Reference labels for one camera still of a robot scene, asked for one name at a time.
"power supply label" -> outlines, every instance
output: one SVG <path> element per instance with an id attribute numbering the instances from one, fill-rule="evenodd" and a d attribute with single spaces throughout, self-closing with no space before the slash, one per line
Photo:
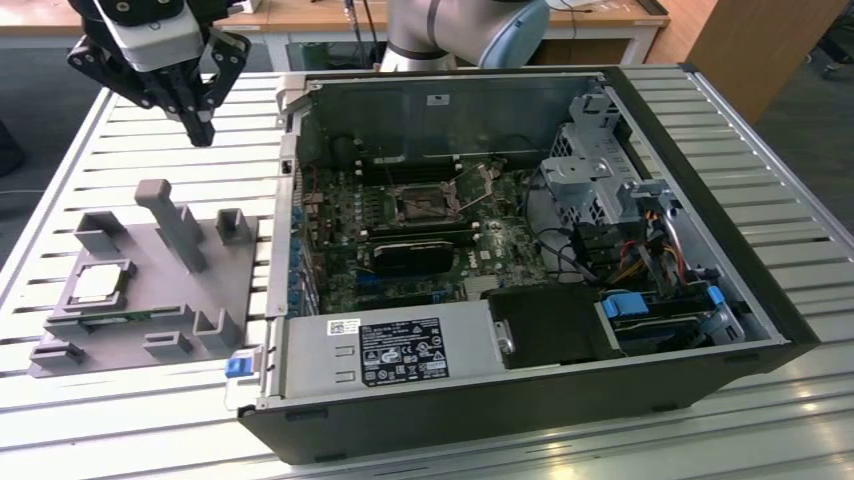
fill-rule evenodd
<path id="1" fill-rule="evenodd" d="M 361 383 L 368 387 L 448 376 L 437 318 L 361 325 Z"/>

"yellow wire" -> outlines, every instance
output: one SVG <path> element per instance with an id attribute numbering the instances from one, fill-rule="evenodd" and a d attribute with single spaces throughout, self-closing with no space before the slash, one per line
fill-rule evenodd
<path id="1" fill-rule="evenodd" d="M 643 266 L 644 266 L 643 260 L 637 260 L 635 264 L 631 267 L 628 267 L 628 269 L 623 273 L 620 273 L 619 276 L 609 283 L 616 283 L 623 278 L 628 277 L 629 275 L 633 275 L 637 272 L 637 270 L 643 268 Z"/>
<path id="2" fill-rule="evenodd" d="M 681 275 L 679 274 L 681 268 L 681 262 L 679 261 L 679 254 L 676 253 L 676 250 L 672 247 L 664 247 L 664 251 L 669 252 L 669 254 L 672 255 L 672 261 L 676 264 L 676 278 L 679 279 L 679 281 L 681 282 Z"/>

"robotic arm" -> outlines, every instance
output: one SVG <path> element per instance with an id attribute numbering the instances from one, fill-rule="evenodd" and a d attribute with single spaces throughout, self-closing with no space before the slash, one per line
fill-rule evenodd
<path id="1" fill-rule="evenodd" d="M 249 40 L 213 28 L 238 0 L 68 0 L 84 36 L 68 64 L 142 108 L 162 108 L 192 144 L 213 142 L 213 110 L 245 66 Z M 548 25 L 544 0 L 388 0 L 388 50 L 381 71 L 447 70 L 455 58 L 515 68 Z M 352 0 L 345 1 L 352 8 Z M 201 81 L 210 46 L 218 73 Z"/>
<path id="2" fill-rule="evenodd" d="M 544 0 L 389 0 L 383 72 L 521 67 L 548 28 Z"/>
<path id="3" fill-rule="evenodd" d="M 250 43 L 212 27 L 238 0 L 69 0 L 84 36 L 68 64 L 142 108 L 178 120 L 194 146 L 213 141 L 210 118 L 245 66 Z M 210 46 L 218 73 L 201 81 Z"/>

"wooden cabinet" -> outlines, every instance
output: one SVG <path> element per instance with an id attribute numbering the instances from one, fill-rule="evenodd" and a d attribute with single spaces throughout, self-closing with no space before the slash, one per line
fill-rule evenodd
<path id="1" fill-rule="evenodd" d="M 755 122 L 847 0 L 659 0 L 669 11 L 647 63 L 689 62 Z"/>

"metal slotted table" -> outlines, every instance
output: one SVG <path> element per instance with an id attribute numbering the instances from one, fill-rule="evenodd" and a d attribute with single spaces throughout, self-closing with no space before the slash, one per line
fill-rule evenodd
<path id="1" fill-rule="evenodd" d="M 69 232 L 104 207 L 125 224 L 150 221 L 132 199 L 142 178 L 168 179 L 198 219 L 224 207 L 261 217 L 246 343 L 264 340 L 280 74 L 242 76 L 208 149 L 104 92 L 0 273 L 4 478 L 851 478 L 851 237 L 700 75 L 624 72 L 822 338 L 815 350 L 684 410 L 299 468 L 233 420 L 222 361 L 32 379 L 29 351 L 80 248 Z"/>

